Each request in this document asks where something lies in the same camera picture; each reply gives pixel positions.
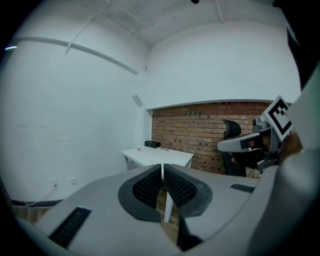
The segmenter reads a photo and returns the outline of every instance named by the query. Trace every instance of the brick wall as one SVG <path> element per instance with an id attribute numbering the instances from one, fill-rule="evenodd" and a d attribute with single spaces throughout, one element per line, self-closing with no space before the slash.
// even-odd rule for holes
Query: brick wall
<path id="1" fill-rule="evenodd" d="M 269 106 L 264 102 L 218 102 L 156 109 L 152 115 L 152 137 L 164 148 L 193 153 L 191 167 L 224 174 L 222 154 L 217 143 L 223 140 L 226 125 L 222 119 L 241 126 L 242 134 L 252 132 L 252 120 Z M 247 177 L 260 177 L 247 169 Z"/>

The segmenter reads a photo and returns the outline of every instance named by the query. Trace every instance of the ceiling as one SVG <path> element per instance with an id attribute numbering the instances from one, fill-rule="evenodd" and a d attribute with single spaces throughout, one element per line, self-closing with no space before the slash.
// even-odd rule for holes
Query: ceiling
<path id="1" fill-rule="evenodd" d="M 273 0 L 66 0 L 101 11 L 132 32 L 147 48 L 183 30 L 209 23 L 252 21 L 286 27 Z"/>

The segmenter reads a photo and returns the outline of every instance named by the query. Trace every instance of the black mesh grille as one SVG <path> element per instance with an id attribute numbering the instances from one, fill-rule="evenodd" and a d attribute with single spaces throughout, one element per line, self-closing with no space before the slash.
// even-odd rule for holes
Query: black mesh grille
<path id="1" fill-rule="evenodd" d="M 192 200 L 197 193 L 195 185 L 176 175 L 168 168 L 164 168 L 164 184 L 178 208 Z"/>
<path id="2" fill-rule="evenodd" d="M 159 190 L 162 186 L 161 168 L 134 184 L 134 196 L 142 203 L 156 208 Z"/>
<path id="3" fill-rule="evenodd" d="M 255 190 L 255 188 L 252 186 L 246 186 L 241 184 L 233 184 L 231 188 L 235 190 L 241 190 L 243 192 L 248 192 L 248 193 L 252 193 Z"/>
<path id="4" fill-rule="evenodd" d="M 66 248 L 90 213 L 90 209 L 77 207 L 49 238 L 61 247 Z"/>

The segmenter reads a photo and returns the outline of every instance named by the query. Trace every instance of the floor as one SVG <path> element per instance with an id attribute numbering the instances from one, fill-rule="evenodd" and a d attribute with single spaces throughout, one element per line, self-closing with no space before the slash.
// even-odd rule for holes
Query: floor
<path id="1" fill-rule="evenodd" d="M 174 244 L 177 244 L 178 230 L 179 230 L 179 210 L 175 204 L 173 204 L 171 219 L 169 223 L 164 222 L 165 208 L 167 200 L 167 190 L 162 187 L 156 203 L 156 210 L 161 214 L 161 226 L 164 232 L 169 236 Z M 36 224 L 41 217 L 51 209 L 52 207 L 20 207 L 11 206 L 11 210 L 14 216 L 26 220 L 31 224 Z"/>

